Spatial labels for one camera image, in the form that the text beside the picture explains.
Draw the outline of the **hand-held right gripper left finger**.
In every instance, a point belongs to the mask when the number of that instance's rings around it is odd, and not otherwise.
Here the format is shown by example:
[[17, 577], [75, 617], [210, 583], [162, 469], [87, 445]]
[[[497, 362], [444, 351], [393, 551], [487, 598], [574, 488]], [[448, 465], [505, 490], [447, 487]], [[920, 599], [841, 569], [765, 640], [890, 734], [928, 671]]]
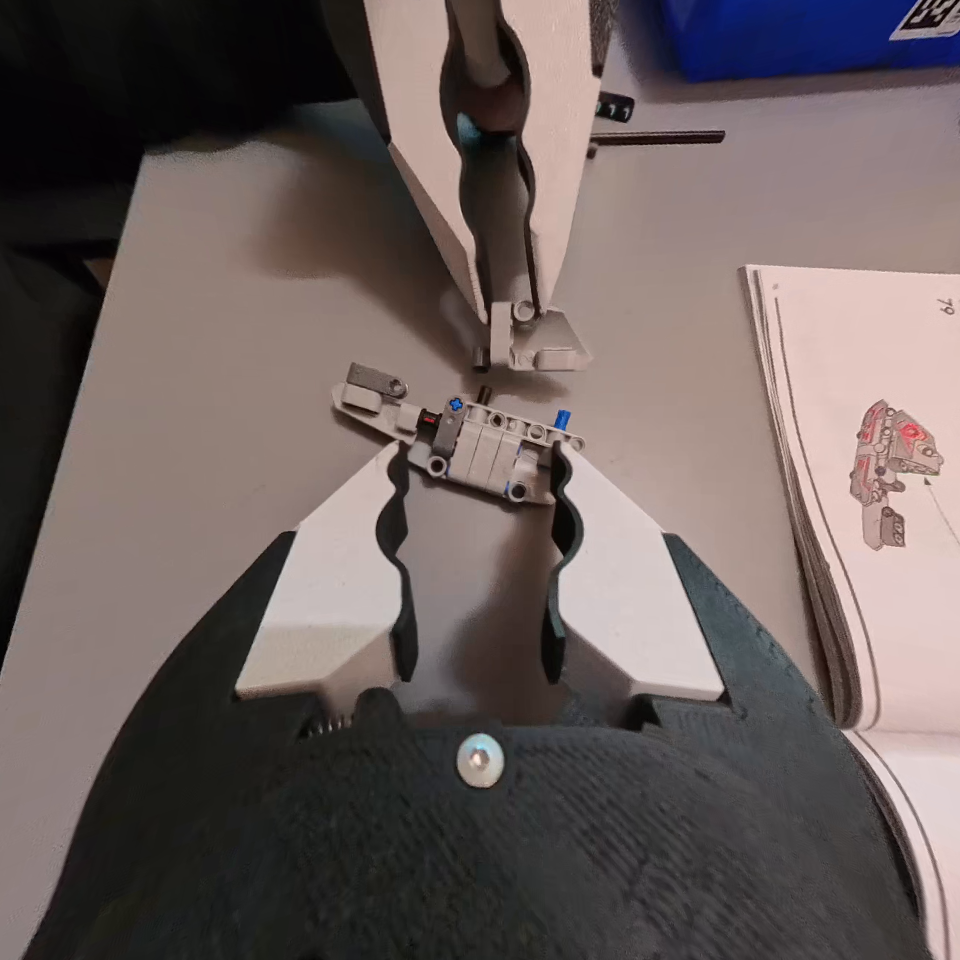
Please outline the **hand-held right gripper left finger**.
[[355, 702], [412, 679], [418, 624], [399, 555], [408, 452], [404, 442], [384, 447], [297, 526], [236, 680], [239, 698]]

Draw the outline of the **brick instruction booklet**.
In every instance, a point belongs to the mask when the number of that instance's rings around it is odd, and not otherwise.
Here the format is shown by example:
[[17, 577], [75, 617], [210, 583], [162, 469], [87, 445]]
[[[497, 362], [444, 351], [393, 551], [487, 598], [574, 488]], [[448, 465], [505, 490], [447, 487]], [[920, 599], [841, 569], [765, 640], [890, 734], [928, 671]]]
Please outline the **brick instruction booklet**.
[[959, 276], [742, 277], [834, 721], [958, 958]]

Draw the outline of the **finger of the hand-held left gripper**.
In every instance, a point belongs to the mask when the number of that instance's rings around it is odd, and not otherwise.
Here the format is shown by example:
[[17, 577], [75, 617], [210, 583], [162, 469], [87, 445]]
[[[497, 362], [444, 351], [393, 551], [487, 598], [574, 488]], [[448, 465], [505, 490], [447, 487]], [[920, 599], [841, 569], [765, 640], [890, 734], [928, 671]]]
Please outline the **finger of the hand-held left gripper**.
[[482, 324], [488, 309], [477, 244], [461, 198], [456, 121], [447, 120], [457, 66], [483, 87], [498, 83], [495, 2], [366, 1], [393, 162], [453, 282]]
[[552, 306], [567, 251], [600, 80], [587, 1], [502, 1], [526, 97], [518, 153], [529, 191], [525, 246], [533, 303]]

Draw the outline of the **person's black sweater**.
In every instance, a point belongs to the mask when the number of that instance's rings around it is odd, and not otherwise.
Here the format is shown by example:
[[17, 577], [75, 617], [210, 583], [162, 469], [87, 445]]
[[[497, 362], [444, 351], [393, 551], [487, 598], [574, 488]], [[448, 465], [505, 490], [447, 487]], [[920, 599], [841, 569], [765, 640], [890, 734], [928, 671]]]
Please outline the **person's black sweater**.
[[319, 2], [2, 2], [2, 656], [144, 154], [355, 97]]

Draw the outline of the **long grey brick assembly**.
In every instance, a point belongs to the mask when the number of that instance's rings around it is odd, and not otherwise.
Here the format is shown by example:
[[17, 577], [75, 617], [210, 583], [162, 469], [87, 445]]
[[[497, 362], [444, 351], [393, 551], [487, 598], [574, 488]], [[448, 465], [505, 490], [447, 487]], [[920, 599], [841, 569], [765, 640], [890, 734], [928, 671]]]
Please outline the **long grey brick assembly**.
[[514, 505], [548, 506], [554, 445], [566, 442], [579, 453], [586, 448], [567, 430], [568, 411], [542, 423], [494, 407], [485, 389], [477, 399], [454, 393], [435, 412], [411, 402], [408, 391], [401, 378], [352, 363], [331, 399], [340, 414], [404, 445], [409, 464], [438, 482]]

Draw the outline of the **person's left hand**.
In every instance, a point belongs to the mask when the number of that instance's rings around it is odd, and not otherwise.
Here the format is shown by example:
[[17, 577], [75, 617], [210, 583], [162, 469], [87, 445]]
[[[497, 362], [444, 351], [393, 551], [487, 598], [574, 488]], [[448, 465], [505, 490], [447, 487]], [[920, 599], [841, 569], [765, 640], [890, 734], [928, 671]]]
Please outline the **person's left hand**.
[[471, 119], [485, 135], [511, 137], [523, 126], [526, 101], [520, 78], [510, 76], [496, 86], [477, 86]]

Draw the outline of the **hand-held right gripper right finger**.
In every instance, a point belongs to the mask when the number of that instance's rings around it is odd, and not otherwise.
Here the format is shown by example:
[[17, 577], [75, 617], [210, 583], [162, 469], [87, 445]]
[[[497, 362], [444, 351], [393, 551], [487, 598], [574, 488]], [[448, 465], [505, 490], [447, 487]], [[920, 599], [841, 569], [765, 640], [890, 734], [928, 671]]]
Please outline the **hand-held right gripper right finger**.
[[591, 706], [725, 687], [666, 533], [570, 441], [551, 458], [551, 682]]

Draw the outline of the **black white marker tag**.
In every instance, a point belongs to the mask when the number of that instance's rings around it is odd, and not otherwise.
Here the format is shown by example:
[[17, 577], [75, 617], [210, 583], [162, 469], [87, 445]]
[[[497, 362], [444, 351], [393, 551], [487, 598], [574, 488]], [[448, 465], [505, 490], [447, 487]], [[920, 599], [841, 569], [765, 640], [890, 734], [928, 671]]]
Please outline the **black white marker tag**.
[[917, 1], [889, 36], [890, 42], [945, 40], [959, 34], [959, 1]]

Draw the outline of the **black axle rod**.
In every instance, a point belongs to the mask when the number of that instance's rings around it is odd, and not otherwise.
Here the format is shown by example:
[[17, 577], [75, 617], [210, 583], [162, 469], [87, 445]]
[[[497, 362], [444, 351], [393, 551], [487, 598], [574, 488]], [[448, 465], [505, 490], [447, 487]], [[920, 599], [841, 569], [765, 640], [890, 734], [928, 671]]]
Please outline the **black axle rod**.
[[718, 145], [723, 143], [727, 132], [724, 129], [658, 130], [623, 132], [596, 132], [589, 139], [587, 152], [593, 156], [600, 148], [627, 146], [693, 146]]

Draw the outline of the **small grey brick panel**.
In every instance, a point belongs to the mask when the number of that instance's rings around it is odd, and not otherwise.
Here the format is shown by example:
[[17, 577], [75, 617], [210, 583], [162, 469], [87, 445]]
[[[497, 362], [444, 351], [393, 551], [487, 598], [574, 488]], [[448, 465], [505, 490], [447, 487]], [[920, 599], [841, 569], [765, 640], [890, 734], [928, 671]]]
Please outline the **small grey brick panel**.
[[538, 313], [530, 300], [493, 302], [485, 333], [471, 351], [471, 366], [482, 373], [578, 373], [594, 359], [563, 311]]

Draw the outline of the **blue plastic bin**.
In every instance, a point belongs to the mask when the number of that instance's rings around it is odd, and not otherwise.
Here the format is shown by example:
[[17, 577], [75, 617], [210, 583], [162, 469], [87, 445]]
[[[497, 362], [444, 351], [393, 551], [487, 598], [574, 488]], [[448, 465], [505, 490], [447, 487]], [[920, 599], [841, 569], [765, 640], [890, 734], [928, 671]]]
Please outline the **blue plastic bin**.
[[958, 66], [959, 33], [891, 42], [917, 1], [661, 1], [689, 82]]

